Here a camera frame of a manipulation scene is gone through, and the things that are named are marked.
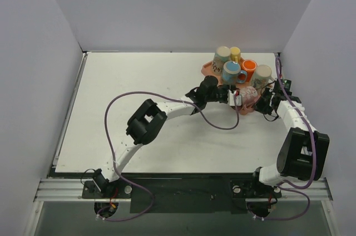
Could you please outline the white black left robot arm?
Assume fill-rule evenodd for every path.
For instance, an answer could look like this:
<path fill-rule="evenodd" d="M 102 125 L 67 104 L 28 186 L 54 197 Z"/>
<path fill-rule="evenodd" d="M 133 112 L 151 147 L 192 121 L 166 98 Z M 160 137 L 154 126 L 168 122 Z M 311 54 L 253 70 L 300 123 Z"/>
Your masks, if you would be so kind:
<path fill-rule="evenodd" d="M 108 113 L 117 100 L 130 95 L 151 95 L 165 99 L 156 103 L 152 99 L 145 100 L 127 122 L 126 134 L 119 146 L 114 148 L 108 130 Z M 164 123 L 168 120 L 200 113 L 212 127 L 220 130 L 231 130 L 232 127 L 218 127 L 212 124 L 202 113 L 209 102 L 219 102 L 237 107 L 236 87 L 219 85 L 214 76 L 206 76 L 200 86 L 193 88 L 179 99 L 169 98 L 154 92 L 132 91 L 116 96 L 106 107 L 104 128 L 111 150 L 111 159 L 104 167 L 94 171 L 92 179 L 95 192 L 102 198 L 111 197 L 114 193 L 114 182 L 123 179 L 121 173 L 133 155 L 144 145 L 153 142 Z"/>

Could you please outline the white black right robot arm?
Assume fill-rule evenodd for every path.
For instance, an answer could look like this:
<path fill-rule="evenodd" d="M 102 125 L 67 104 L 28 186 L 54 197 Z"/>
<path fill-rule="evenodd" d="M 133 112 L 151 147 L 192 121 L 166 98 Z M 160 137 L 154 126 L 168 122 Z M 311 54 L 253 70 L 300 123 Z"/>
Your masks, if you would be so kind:
<path fill-rule="evenodd" d="M 306 189 L 322 176 L 330 138 L 311 125 L 301 100 L 292 95 L 290 86 L 290 80 L 277 80 L 273 88 L 263 89 L 253 105 L 263 115 L 276 113 L 287 130 L 276 163 L 258 168 L 259 177 L 249 181 L 249 192 L 254 196 L 262 196 L 269 186 L 282 183 Z"/>

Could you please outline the pink floral mug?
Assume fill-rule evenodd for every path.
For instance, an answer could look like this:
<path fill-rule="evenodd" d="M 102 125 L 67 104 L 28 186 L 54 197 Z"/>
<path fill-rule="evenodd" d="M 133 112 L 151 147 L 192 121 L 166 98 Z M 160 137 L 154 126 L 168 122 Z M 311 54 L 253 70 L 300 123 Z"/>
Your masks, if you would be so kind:
<path fill-rule="evenodd" d="M 252 105 L 255 104 L 259 98 L 256 88 L 252 86 L 240 89 L 239 95 L 241 96 L 242 107 L 245 108 L 252 107 Z"/>

